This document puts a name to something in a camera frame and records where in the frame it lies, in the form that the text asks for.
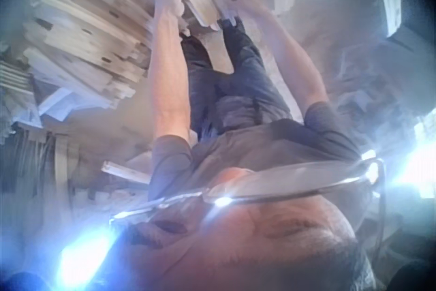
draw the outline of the dark jeans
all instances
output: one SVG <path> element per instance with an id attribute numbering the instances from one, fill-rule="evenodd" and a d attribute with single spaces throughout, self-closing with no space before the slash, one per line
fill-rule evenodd
<path id="1" fill-rule="evenodd" d="M 260 112 L 275 107 L 290 117 L 289 108 L 266 75 L 258 48 L 245 33 L 242 21 L 239 18 L 236 20 L 235 27 L 227 22 L 223 28 L 233 74 L 215 71 L 207 50 L 196 37 L 183 37 L 181 43 L 189 70 L 191 129 L 197 133 L 199 140 L 208 133 L 205 131 L 213 129 L 218 131 L 217 134 L 225 132 L 216 107 L 217 102 L 225 96 L 251 98 Z M 253 122 L 253 125 L 261 123 L 260 120 Z"/>

